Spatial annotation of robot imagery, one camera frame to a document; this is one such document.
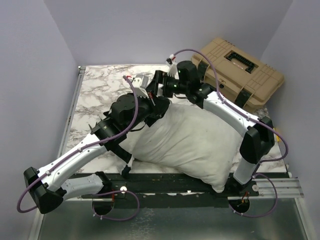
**connector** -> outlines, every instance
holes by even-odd
[[[148,93],[146,87],[148,85],[149,78],[144,75],[137,75],[132,80],[132,85],[134,87],[135,93],[141,98],[148,98]]]
[[[166,59],[166,64],[169,66],[169,70],[167,72],[168,76],[170,77],[175,77],[175,75],[177,74],[178,72],[178,69],[177,69],[177,62],[175,61],[176,59],[176,56],[171,54],[169,58]]]

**metal floor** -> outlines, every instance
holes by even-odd
[[[248,214],[262,214],[274,199],[253,199]],[[133,209],[116,209],[127,217]],[[246,218],[229,208],[143,208],[125,222],[93,217],[91,201],[66,201],[44,216],[39,240],[306,240],[294,198],[279,199],[263,218]]]

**screw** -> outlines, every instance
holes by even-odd
[[[258,192],[259,191],[259,187],[258,185],[252,185],[252,190],[255,191],[255,192]]]

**toolbox handle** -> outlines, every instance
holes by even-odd
[[[236,53],[236,52],[232,52],[229,54],[229,56],[225,57],[226,59],[228,59],[230,62],[232,59],[236,59],[238,60],[240,63],[243,63],[244,65],[248,66],[245,71],[250,73],[252,72],[252,70],[255,68],[255,64],[252,61],[249,61],[248,59],[246,59],[245,57],[241,56],[240,54]]]

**white wall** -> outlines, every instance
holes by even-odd
[[[23,240],[34,218],[16,211],[23,172],[56,157],[78,69],[43,1],[4,1],[0,22],[0,239]]]
[[[319,0],[295,0],[262,60],[285,74],[268,107],[288,141],[290,170],[300,179],[320,238],[319,12]]]
[[[162,64],[223,37],[260,58],[292,0],[44,0],[81,65]]]

